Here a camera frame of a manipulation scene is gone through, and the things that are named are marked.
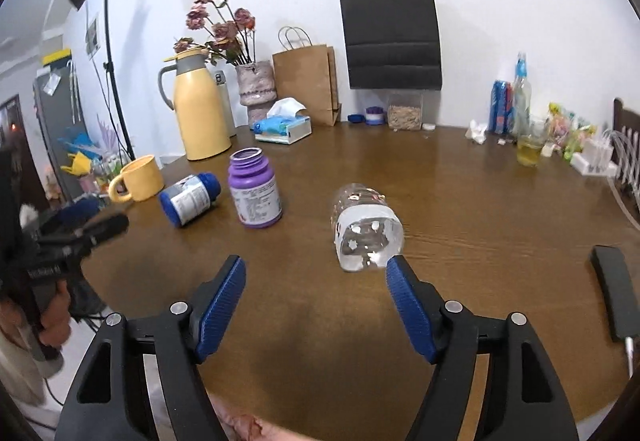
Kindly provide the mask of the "left hand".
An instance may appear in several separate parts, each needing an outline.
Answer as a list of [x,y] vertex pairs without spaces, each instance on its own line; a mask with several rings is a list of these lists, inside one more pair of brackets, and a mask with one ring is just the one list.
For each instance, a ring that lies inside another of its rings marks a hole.
[[[53,348],[61,348],[70,338],[70,293],[67,284],[62,279],[56,283],[56,292],[51,299],[48,308],[42,313],[40,322],[43,330],[39,333],[39,339],[43,345]],[[11,343],[20,348],[27,349],[18,330],[23,325],[22,309],[10,299],[1,302],[1,333]]]

